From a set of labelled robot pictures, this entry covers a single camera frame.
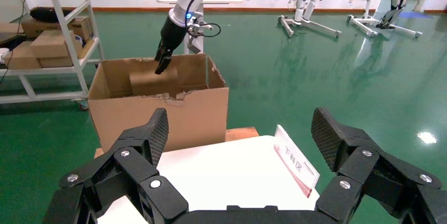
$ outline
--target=robot leg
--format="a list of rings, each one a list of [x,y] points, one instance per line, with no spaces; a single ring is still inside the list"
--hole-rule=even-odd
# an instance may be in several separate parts
[[[391,10],[385,13],[380,23],[376,25],[381,29],[393,29],[390,25],[397,19],[404,10],[407,0],[391,0]]]
[[[312,12],[314,12],[314,7],[315,7],[316,1],[317,0],[310,0],[309,5],[307,5],[306,12],[304,13],[304,16],[303,16],[304,22],[309,23],[310,16],[312,16]]]
[[[376,27],[381,29],[390,28],[389,27],[390,21],[393,19],[393,16],[399,11],[400,1],[401,0],[391,0],[391,10],[385,13],[382,19],[380,19],[380,22],[376,25]]]
[[[295,17],[294,20],[296,22],[301,22],[302,17],[303,17],[303,12],[304,12],[304,0],[297,0],[296,1],[296,11],[295,11]]]

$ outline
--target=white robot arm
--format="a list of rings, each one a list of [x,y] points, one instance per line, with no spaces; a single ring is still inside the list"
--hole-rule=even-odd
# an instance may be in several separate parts
[[[191,14],[200,6],[203,0],[177,0],[174,8],[169,10],[168,17],[161,29],[161,40],[158,45],[155,60],[159,62],[156,74],[161,74],[169,65],[171,55],[186,33]]]

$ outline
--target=shelf rack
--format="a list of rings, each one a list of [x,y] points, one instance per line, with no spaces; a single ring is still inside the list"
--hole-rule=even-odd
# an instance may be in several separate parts
[[[53,2],[54,9],[56,11],[57,19],[59,20],[59,24],[61,25],[62,33],[65,37],[65,41],[67,43],[67,48],[70,53],[70,57],[73,61],[73,66],[71,67],[47,67],[42,69],[35,70],[8,70],[6,76],[18,76],[20,81],[23,84],[23,87],[26,90],[27,95],[8,95],[1,96],[0,95],[0,104],[6,103],[22,103],[22,102],[34,102],[34,101],[45,101],[45,100],[73,100],[79,102],[82,109],[88,109],[88,104],[86,102],[88,96],[88,88],[87,83],[85,81],[82,70],[84,69],[87,63],[99,64],[104,60],[104,52],[101,47],[101,41],[98,33],[98,26],[96,24],[95,16],[93,14],[93,8],[90,0],[85,0],[82,4],[80,4],[76,9],[74,9],[69,15],[64,16],[62,12],[61,2],[59,0],[51,0]],[[74,48],[73,41],[70,36],[70,31],[68,28],[68,23],[73,20],[76,16],[78,16],[83,10],[88,9],[89,18],[93,28],[93,44],[88,48],[89,50],[86,53],[86,56],[82,59],[77,58],[77,53]],[[90,57],[93,54],[93,51],[98,48],[100,59],[92,60]],[[6,69],[0,70],[0,75],[3,75],[6,72]],[[81,86],[80,91],[76,92],[59,92],[59,93],[48,93],[48,94],[36,94],[27,79],[27,75],[42,75],[42,74],[68,74],[74,73],[76,74],[79,84]]]

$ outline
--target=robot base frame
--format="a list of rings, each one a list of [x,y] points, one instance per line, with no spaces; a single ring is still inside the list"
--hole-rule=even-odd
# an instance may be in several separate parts
[[[312,21],[309,21],[309,23],[304,22],[304,21],[296,22],[293,19],[287,18],[284,15],[281,15],[278,18],[278,22],[280,22],[280,24],[285,28],[287,34],[289,35],[289,38],[292,37],[293,34],[294,34],[294,31],[290,28],[291,25],[293,25],[293,26],[297,26],[297,25],[306,26],[309,29],[313,29],[313,30],[316,30],[318,32],[323,32],[323,33],[325,33],[327,35],[330,35],[330,36],[333,36],[335,38],[338,38],[342,34],[341,31],[334,30],[332,28],[329,28],[329,27],[324,26],[324,25],[320,25],[320,24],[312,22]]]
[[[375,18],[372,18],[370,16],[368,18],[359,18],[359,17],[356,18],[353,15],[348,15],[347,21],[349,21],[351,24],[360,27],[360,29],[369,37],[375,37],[378,35],[378,32],[366,26],[366,25],[373,25],[373,26],[377,25],[379,23],[379,20],[376,20]],[[415,38],[418,38],[419,36],[422,35],[421,32],[416,32],[397,25],[390,25],[390,26],[397,31],[404,32],[406,34],[414,36]]]

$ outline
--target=silver screw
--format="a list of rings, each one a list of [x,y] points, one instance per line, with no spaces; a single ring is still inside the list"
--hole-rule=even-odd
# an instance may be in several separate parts
[[[122,157],[126,157],[128,155],[130,155],[130,152],[128,150],[124,150],[123,152],[121,152]]]
[[[363,150],[362,153],[364,155],[366,155],[367,157],[372,157],[373,156],[373,154],[371,152],[367,151],[367,150]]]
[[[151,188],[158,188],[161,185],[161,181],[160,180],[154,180],[151,182],[150,187]]]
[[[351,184],[346,181],[340,181],[340,186],[347,190],[351,187]]]
[[[68,181],[68,182],[74,182],[74,181],[77,180],[78,177],[79,177],[79,176],[76,175],[76,174],[71,174],[71,175],[67,178],[67,181]]]
[[[427,183],[431,183],[431,182],[433,182],[433,179],[432,179],[431,177],[427,176],[427,175],[422,174],[422,175],[420,175],[419,177],[420,177],[422,180],[424,180],[424,182],[427,182]]]

